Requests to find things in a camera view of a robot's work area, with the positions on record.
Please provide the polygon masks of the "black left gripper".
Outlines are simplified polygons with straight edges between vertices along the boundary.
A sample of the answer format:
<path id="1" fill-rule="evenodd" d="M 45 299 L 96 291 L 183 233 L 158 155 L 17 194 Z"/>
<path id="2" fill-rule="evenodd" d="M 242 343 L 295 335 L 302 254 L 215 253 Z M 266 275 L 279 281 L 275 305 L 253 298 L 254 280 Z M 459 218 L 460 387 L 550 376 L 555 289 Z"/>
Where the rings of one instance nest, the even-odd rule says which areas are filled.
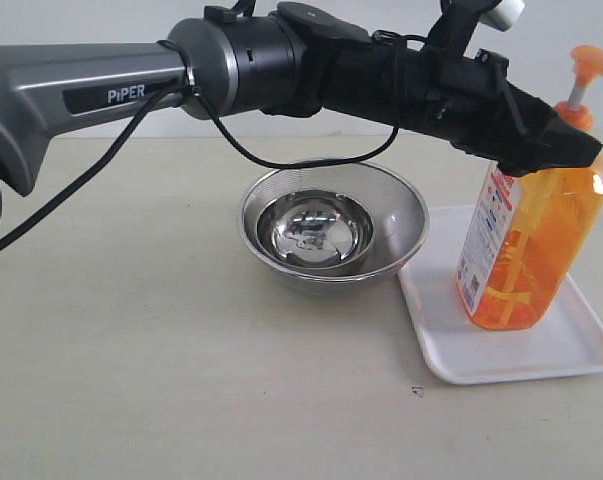
<path id="1" fill-rule="evenodd" d="M 518 89 L 494 54 L 451 59 L 410 39 L 379 30 L 366 46 L 342 48 L 326 73 L 326 109 L 445 140 L 509 176 L 586 168 L 600 154 L 587 106 L 551 107 Z"/>

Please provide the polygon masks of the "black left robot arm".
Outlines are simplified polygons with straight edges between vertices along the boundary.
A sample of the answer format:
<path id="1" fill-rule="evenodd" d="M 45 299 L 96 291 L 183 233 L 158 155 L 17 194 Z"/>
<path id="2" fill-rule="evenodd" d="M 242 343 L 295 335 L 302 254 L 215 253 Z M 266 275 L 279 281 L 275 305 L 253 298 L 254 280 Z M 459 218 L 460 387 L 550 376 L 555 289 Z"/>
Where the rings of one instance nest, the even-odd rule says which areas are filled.
<path id="1" fill-rule="evenodd" d="M 513 85 L 507 58 L 467 57 L 479 24 L 506 30 L 506 1 L 444 1 L 424 35 L 369 32 L 314 6 L 209 5 L 153 43 L 0 45 L 0 218 L 3 186 L 32 192 L 51 140 L 125 120 L 85 173 L 0 237 L 0 251 L 100 172 L 152 111 L 179 108 L 220 124 L 259 111 L 308 118 L 328 109 L 448 141 L 521 177 L 585 168 L 601 142 Z"/>

